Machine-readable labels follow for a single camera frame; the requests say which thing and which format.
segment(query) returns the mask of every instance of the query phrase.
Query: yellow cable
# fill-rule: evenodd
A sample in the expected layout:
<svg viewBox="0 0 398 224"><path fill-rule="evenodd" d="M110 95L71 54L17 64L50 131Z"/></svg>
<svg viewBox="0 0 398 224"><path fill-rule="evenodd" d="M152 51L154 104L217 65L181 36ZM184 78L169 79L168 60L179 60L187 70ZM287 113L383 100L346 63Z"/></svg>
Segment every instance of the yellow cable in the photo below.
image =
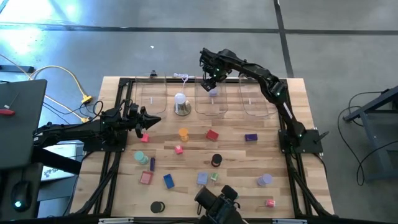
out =
<svg viewBox="0 0 398 224"><path fill-rule="evenodd" d="M80 93L83 95L83 97L86 96L86 94L85 94L85 92L83 91L83 89L81 88L80 83L79 83L79 81L77 80L75 74L73 74L71 71L69 71L69 70L67 70L66 68L63 68L63 67L61 67L61 66L49 65L49 66L46 66L46 67L42 67L42 68L36 70L34 73L30 74L30 75L29 75L29 78L35 80L35 79L36 79L36 76L37 76L42 70L45 70L46 68L59 68L59 69L62 69L62 70L64 70L64 71L66 71L67 73L69 73L69 75L71 75L71 76L73 77L73 79L75 80L75 82L76 82L76 84L77 84L77 87L78 87L79 90L80 90Z"/></svg>
<svg viewBox="0 0 398 224"><path fill-rule="evenodd" d="M9 61L9 62L11 62L12 64L14 64L20 71L22 71L23 73L25 73L25 75L28 76L28 79L29 79L29 80L33 80L32 77L33 77L34 75L38 74L38 72L40 72L40 71L42 71L42 70L44 70L44 69L46 69L46 68L60 68L60 69L62 69L62 70L64 70L64 71L68 72L68 73L75 79L75 81L76 81L76 83L77 83L77 85L78 85L78 87L79 87L79 90L80 90L81 94L83 94L83 97L86 96L86 95L84 94L83 90L81 89L80 84L79 84L79 82L77 81L75 75L74 75L71 71L67 70L66 68L59 67L59 66L56 66L56 65L50 65L50 66L46 66L46 67L40 68L40 69L36 70L34 73L32 73L31 75L28 75L28 73L26 73L20 66L18 66L16 63L14 63L12 60L8 59L6 56L4 56L4 55L2 55L2 54L0 54L0 56L2 56L4 59L6 59L7 61ZM61 103L58 102L57 100L55 100L55 99L53 99L53 98L51 98L51 97L49 97L49 96L47 96L47 95L45 95L45 97L46 97L47 99L51 100L52 102L54 102L54 103L60 105L61 107L65 108L67 111L72 112L72 113L73 113L76 117L78 117L82 122L86 121L86 118L82 118L81 116L79 116L78 114L76 114L76 113L73 112L71 109L69 109L67 106L61 104Z"/></svg>

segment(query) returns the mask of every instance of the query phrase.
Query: light purple cylinder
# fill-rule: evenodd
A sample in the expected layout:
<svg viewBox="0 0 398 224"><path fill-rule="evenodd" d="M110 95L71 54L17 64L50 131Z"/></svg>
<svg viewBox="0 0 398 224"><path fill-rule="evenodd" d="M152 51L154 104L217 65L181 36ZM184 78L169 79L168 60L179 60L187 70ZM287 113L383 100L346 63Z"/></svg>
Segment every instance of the light purple cylinder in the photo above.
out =
<svg viewBox="0 0 398 224"><path fill-rule="evenodd" d="M257 179L257 184L260 186L265 186L272 183L272 176L270 174L264 174Z"/></svg>

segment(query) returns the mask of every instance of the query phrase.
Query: transparent container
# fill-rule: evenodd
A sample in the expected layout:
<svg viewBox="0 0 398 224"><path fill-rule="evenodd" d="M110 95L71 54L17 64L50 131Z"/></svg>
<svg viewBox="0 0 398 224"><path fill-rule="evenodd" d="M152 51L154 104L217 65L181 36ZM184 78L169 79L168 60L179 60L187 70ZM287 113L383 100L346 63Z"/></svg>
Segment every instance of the transparent container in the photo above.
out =
<svg viewBox="0 0 398 224"><path fill-rule="evenodd" d="M195 111L210 119L223 116L228 111L225 81L210 92L200 85L202 81L202 77L195 77Z"/></svg>
<svg viewBox="0 0 398 224"><path fill-rule="evenodd" d="M138 75L134 88L136 104L145 106L149 115L166 117L167 82L164 73L157 73L157 77L151 77L150 74Z"/></svg>
<svg viewBox="0 0 398 224"><path fill-rule="evenodd" d="M260 84L256 80L240 75L239 92L247 117L262 119L277 112L275 105L268 102L261 93Z"/></svg>

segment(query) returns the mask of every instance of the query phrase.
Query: wooden tabletop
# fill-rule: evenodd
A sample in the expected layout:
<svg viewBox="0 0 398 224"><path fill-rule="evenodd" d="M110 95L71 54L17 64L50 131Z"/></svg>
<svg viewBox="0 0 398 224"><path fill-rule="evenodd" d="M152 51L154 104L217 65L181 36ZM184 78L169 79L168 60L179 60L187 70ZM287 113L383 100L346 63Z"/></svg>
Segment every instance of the wooden tabletop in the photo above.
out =
<svg viewBox="0 0 398 224"><path fill-rule="evenodd" d="M114 106L119 78L104 77L99 93L99 100L104 102L104 109ZM287 81L294 114L307 129L313 128L304 80L289 78ZM212 172L217 172L218 180L214 184L209 180L206 187L215 195L219 195L226 184L235 189L239 194L237 202L241 205L239 212L244 218L293 217L285 157L281 154L278 143L278 115L274 113L275 107L264 101L257 86L252 84L252 88L239 88L239 84L227 84L226 98L221 89L218 99L210 103L204 96L195 101L195 84L187 83L184 93L192 105L192 111L184 117L174 113L174 95L181 91L181 83L168 83L167 91L161 84L151 89L150 86L146 86L146 89L142 85L138 86L137 93L133 89L132 99L137 103L143 103L148 113L161 112L163 107L165 111L159 113L162 121L147 131L149 143L140 142L134 131L129 133L126 151L122 153L119 167L112 216L197 217L197 203L194 201L200 189L197 186L197 174L207 172L210 177ZM148 103L149 98L152 98L152 104ZM198 113L206 109L213 115L220 115L205 116ZM180 128L188 129L188 142L181 142L178 135ZM220 134L217 141L206 139L205 134L209 129ZM244 140L245 134L254 133L257 133L258 141ZM176 145L183 147L183 154L176 155ZM135 151L143 151L145 155L156 158L155 172L150 185L139 183L142 171L149 170L149 163L143 166L135 161ZM211 157L215 153L223 156L218 168L210 165ZM72 212L83 206L98 185L103 157L103 152L94 152L84 160ZM333 213L321 162L312 154L303 154L302 157L309 189L325 209ZM171 174L175 183L175 187L170 190L167 190L163 180L163 176L167 174ZM262 174L272 175L273 182L266 187L258 186L256 180ZM106 203L108 187L104 192L102 209ZM298 194L300 207L304 211L300 190ZM264 202L267 199L275 200L276 207L266 207ZM151 212L150 205L154 201L165 203L162 213Z"/></svg>

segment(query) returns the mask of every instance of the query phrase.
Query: white light bulb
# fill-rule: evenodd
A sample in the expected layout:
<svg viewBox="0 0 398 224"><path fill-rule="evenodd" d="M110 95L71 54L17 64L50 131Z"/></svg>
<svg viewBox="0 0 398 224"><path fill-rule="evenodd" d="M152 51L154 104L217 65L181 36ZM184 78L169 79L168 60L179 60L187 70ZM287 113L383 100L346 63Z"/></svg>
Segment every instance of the white light bulb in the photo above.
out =
<svg viewBox="0 0 398 224"><path fill-rule="evenodd" d="M174 96L174 100L175 100L175 103L181 105L181 104L185 103L185 101L187 100L187 97L183 93L177 93Z"/></svg>

